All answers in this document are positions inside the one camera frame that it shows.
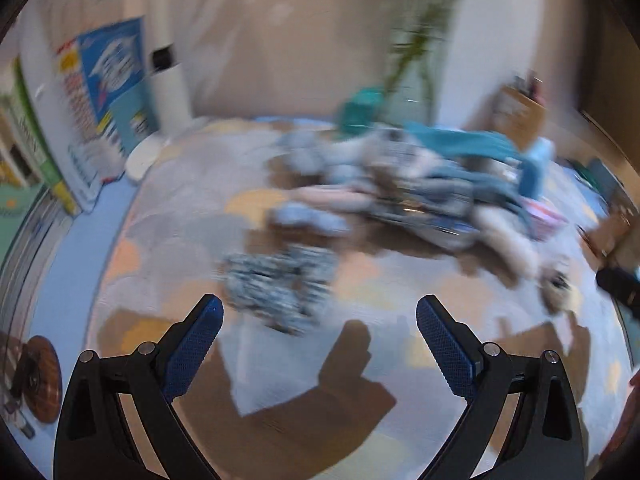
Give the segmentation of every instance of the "wooden disc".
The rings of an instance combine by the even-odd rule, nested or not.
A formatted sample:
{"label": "wooden disc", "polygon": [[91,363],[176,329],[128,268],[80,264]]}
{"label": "wooden disc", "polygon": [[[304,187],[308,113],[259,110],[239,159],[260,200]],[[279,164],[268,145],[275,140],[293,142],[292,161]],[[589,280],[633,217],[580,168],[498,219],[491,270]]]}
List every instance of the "wooden disc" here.
{"label": "wooden disc", "polygon": [[62,407],[62,374],[60,362],[51,341],[43,336],[34,336],[25,345],[38,366],[26,381],[24,400],[31,413],[43,424],[52,424]]}

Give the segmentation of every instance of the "cardboard box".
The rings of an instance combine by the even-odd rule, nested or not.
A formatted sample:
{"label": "cardboard box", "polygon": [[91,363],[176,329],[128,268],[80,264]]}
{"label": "cardboard box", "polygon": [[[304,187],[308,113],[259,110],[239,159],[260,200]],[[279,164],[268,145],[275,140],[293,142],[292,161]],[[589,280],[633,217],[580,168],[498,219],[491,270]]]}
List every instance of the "cardboard box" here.
{"label": "cardboard box", "polygon": [[494,130],[525,150],[538,138],[545,121],[545,107],[510,86],[503,86],[494,113]]}

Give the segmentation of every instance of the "metal screw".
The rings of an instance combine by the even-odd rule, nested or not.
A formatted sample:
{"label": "metal screw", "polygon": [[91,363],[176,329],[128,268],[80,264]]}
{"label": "metal screw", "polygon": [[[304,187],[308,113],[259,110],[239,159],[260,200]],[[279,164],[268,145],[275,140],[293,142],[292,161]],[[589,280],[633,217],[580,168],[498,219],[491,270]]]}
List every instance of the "metal screw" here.
{"label": "metal screw", "polygon": [[545,359],[550,363],[557,363],[560,360],[560,357],[553,350],[547,350],[545,352]]}
{"label": "metal screw", "polygon": [[80,357],[79,357],[81,363],[88,363],[93,358],[94,358],[93,350],[85,350],[80,354]]}
{"label": "metal screw", "polygon": [[138,346],[138,352],[142,355],[149,355],[156,349],[156,343],[152,343],[151,341],[147,341],[145,343],[140,343]]}
{"label": "metal screw", "polygon": [[487,343],[482,348],[487,354],[493,357],[496,357],[500,353],[500,347],[496,343]]}

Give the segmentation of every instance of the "pile of clothes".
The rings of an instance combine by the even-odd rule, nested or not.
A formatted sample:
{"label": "pile of clothes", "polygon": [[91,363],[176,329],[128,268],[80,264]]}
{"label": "pile of clothes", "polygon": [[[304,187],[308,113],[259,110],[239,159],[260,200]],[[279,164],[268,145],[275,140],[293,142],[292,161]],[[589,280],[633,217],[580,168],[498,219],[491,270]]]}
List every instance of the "pile of clothes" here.
{"label": "pile of clothes", "polygon": [[332,250],[299,244],[277,254],[234,254],[225,262],[226,294],[236,309],[300,334],[324,314],[337,266]]}
{"label": "pile of clothes", "polygon": [[515,274],[538,275],[540,216],[530,211],[540,204],[527,190],[543,175],[505,136],[409,123],[339,142],[295,131],[280,143],[290,171],[322,182],[293,200],[396,224],[450,252],[483,241]]}

